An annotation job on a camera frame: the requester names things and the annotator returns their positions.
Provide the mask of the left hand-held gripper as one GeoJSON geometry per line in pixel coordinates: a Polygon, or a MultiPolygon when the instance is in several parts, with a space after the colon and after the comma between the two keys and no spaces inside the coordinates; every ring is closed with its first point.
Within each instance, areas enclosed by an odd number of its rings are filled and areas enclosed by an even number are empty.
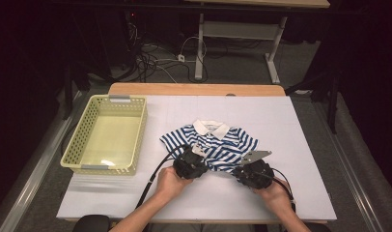
{"type": "Polygon", "coordinates": [[[175,156],[173,167],[180,178],[187,180],[200,178],[209,169],[205,164],[207,155],[198,145],[180,145],[173,150],[173,154],[175,156]]]}

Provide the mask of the yellow perforated plastic basket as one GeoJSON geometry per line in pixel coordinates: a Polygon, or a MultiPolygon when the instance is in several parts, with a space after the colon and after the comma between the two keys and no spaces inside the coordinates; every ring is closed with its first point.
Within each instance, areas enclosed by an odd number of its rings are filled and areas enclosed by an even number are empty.
{"type": "Polygon", "coordinates": [[[143,96],[91,96],[61,165],[78,174],[133,176],[147,116],[143,96]]]}

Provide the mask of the blue white striped baby romper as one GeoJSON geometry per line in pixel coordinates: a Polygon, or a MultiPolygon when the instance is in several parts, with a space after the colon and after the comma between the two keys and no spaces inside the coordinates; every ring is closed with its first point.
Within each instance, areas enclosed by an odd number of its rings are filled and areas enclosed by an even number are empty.
{"type": "Polygon", "coordinates": [[[210,170],[227,173],[231,173],[259,145],[259,140],[243,128],[206,120],[196,120],[191,125],[167,132],[160,137],[160,141],[168,152],[186,145],[204,158],[210,170]]]}

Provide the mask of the person's right hand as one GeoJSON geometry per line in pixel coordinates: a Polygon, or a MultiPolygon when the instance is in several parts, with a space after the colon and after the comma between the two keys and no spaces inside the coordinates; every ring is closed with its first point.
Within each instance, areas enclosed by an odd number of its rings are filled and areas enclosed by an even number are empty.
{"type": "Polygon", "coordinates": [[[254,188],[253,191],[264,200],[266,207],[277,216],[283,216],[293,210],[285,181],[275,179],[269,187],[254,188]]]}

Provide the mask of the metal floor rail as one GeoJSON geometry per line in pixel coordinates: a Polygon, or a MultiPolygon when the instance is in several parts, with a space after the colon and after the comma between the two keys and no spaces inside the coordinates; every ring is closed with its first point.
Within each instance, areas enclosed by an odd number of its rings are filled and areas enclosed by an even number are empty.
{"type": "Polygon", "coordinates": [[[327,130],[328,137],[331,140],[336,152],[341,172],[343,173],[347,185],[350,188],[352,198],[354,199],[358,211],[361,213],[369,232],[383,232],[383,227],[378,220],[372,202],[366,190],[362,187],[361,182],[357,178],[343,145],[340,143],[338,136],[332,132],[330,126],[327,123],[327,116],[323,111],[322,105],[320,103],[314,103],[314,107],[317,115],[322,120],[323,127],[327,130]]]}
{"type": "Polygon", "coordinates": [[[60,166],[61,147],[85,94],[72,98],[73,111],[61,107],[0,207],[0,232],[70,232],[72,221],[56,218],[71,172],[60,166]]]}

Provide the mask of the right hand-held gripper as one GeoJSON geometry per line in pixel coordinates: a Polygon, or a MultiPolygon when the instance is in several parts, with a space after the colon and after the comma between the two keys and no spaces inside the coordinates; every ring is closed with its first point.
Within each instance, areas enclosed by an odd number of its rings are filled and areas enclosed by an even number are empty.
{"type": "Polygon", "coordinates": [[[250,151],[241,160],[240,165],[232,172],[233,176],[245,186],[253,189],[269,187],[274,178],[274,172],[264,158],[271,151],[250,151]]]}

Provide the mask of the wooden desk with white legs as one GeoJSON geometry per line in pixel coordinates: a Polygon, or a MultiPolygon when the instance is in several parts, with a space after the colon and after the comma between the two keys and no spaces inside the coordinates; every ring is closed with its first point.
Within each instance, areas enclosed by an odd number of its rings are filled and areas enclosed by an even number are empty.
{"type": "MultiPolygon", "coordinates": [[[[242,7],[252,7],[258,10],[260,7],[267,7],[269,10],[313,10],[328,9],[328,0],[186,0],[197,3],[201,7],[209,4],[226,4],[242,7]]],[[[282,15],[277,23],[259,22],[231,22],[228,20],[208,20],[205,14],[199,15],[198,50],[195,61],[195,79],[201,80],[204,68],[204,51],[206,44],[204,38],[228,38],[228,39],[249,39],[259,41],[272,41],[272,48],[264,55],[267,70],[273,84],[279,84],[280,79],[274,64],[274,58],[280,44],[284,28],[288,17],[282,15]]]]}

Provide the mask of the black stand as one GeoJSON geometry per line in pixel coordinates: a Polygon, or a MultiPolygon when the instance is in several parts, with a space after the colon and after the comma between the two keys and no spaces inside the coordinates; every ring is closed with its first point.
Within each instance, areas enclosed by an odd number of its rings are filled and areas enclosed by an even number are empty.
{"type": "Polygon", "coordinates": [[[64,68],[64,97],[65,113],[63,119],[69,118],[72,112],[73,92],[72,85],[75,84],[78,90],[89,91],[87,69],[81,62],[67,63],[64,68]]]}
{"type": "Polygon", "coordinates": [[[287,88],[285,94],[288,96],[298,90],[310,90],[310,99],[313,102],[327,100],[326,122],[331,132],[336,133],[335,120],[340,76],[336,71],[324,71],[287,88]]]}

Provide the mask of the white table mat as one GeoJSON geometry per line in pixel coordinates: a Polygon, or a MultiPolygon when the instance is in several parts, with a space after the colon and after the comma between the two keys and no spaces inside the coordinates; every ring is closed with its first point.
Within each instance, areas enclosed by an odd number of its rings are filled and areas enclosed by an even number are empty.
{"type": "MultiPolygon", "coordinates": [[[[74,220],[86,215],[123,218],[134,210],[157,165],[166,156],[160,136],[197,119],[240,127],[269,152],[266,162],[289,180],[303,220],[336,218],[292,101],[288,97],[149,96],[137,172],[133,176],[75,174],[57,213],[74,220]]],[[[275,220],[262,199],[233,176],[205,173],[153,218],[156,223],[267,223],[275,220]]]]}

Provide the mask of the person's left hand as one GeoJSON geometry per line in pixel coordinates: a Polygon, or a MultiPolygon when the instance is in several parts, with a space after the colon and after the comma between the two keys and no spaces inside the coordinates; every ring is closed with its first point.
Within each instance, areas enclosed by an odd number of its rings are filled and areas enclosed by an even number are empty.
{"type": "Polygon", "coordinates": [[[158,174],[155,195],[164,202],[169,202],[179,196],[191,183],[192,180],[179,177],[173,166],[165,167],[158,174]]]}

